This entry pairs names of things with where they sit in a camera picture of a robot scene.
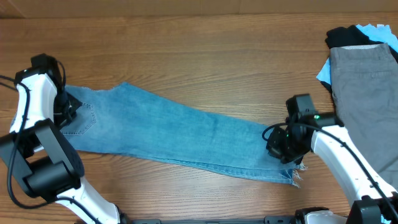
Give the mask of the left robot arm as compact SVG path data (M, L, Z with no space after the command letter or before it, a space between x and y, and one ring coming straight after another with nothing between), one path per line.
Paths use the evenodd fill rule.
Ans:
M65 89L64 66L47 54L30 61L11 80L19 94L17 113L1 137L10 199L27 210L58 203L85 223L130 223L87 181L80 156L60 132L82 105Z

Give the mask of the light blue denim jeans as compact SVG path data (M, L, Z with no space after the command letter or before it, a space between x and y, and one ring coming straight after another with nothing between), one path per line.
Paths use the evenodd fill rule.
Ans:
M81 151L289 185L305 167L268 153L263 124L196 110L128 83L110 90L66 89L81 106L62 134Z

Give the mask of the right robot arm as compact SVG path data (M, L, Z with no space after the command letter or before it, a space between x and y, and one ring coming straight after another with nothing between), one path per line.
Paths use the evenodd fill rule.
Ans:
M346 217L326 207L299 209L290 223L397 224L397 190L370 166L337 115L319 113L309 94L295 95L285 104L285 122L262 133L269 154L283 164L298 164L306 153L316 154L343 189L350 206Z

